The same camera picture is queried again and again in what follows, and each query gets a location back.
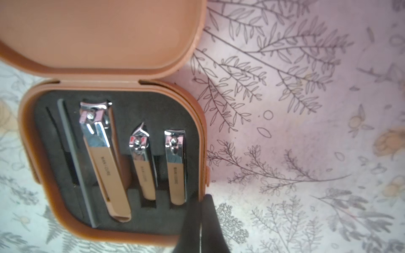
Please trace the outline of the brown nail file sleeve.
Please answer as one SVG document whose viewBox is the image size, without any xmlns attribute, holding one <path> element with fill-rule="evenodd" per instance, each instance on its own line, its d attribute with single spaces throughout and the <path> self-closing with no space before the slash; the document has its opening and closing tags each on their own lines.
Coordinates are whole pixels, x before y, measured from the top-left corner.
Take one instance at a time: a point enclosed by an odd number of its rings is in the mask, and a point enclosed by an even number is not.
<svg viewBox="0 0 405 253">
<path fill-rule="evenodd" d="M 131 173 L 119 151 L 112 103 L 81 102 L 79 124 L 109 215 L 119 222 L 129 222 L 127 188 Z"/>
</svg>

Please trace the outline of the dark brown nail clipper case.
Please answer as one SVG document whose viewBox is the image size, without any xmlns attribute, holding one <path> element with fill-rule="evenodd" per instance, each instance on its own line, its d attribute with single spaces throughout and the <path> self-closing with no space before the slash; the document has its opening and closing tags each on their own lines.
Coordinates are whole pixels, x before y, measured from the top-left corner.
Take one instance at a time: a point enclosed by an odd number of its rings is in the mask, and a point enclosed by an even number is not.
<svg viewBox="0 0 405 253">
<path fill-rule="evenodd" d="M 19 106 L 23 148 L 50 209 L 87 240 L 175 245 L 188 202 L 206 189 L 207 125 L 198 101 L 163 81 L 196 49 L 206 1 L 2 1 L 1 60 L 44 78 Z M 79 124 L 80 103 L 112 103 L 120 154 L 131 173 L 131 220 L 106 208 Z M 129 139 L 144 122 L 157 172 L 143 197 Z M 186 202 L 170 201 L 165 130 L 185 131 Z"/>
</svg>

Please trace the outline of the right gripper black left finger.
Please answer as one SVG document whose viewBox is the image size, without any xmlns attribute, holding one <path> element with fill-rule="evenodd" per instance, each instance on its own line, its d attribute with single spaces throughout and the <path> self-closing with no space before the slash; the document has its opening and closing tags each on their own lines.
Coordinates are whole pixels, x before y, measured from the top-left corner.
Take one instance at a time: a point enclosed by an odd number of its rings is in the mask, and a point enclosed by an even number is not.
<svg viewBox="0 0 405 253">
<path fill-rule="evenodd" d="M 200 253 L 201 203 L 198 198 L 188 202 L 186 217 L 173 253 Z"/>
</svg>

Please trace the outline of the small metal tool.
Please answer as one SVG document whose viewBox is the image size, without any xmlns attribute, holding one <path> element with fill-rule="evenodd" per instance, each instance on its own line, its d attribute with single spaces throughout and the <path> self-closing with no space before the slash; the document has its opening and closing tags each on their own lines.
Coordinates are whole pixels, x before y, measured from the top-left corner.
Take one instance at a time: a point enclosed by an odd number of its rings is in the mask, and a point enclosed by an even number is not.
<svg viewBox="0 0 405 253">
<path fill-rule="evenodd" d="M 170 201 L 176 206 L 186 202 L 185 131 L 165 130 L 165 153 Z"/>
</svg>

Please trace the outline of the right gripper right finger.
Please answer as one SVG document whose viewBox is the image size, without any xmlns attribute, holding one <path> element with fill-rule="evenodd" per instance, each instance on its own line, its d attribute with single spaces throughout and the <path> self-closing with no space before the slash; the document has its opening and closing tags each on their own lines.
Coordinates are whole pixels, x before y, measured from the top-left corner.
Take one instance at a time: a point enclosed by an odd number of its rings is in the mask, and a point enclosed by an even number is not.
<svg viewBox="0 0 405 253">
<path fill-rule="evenodd" d="M 224 238 L 212 195 L 206 195 L 201 208 L 201 252 L 230 253 Z"/>
</svg>

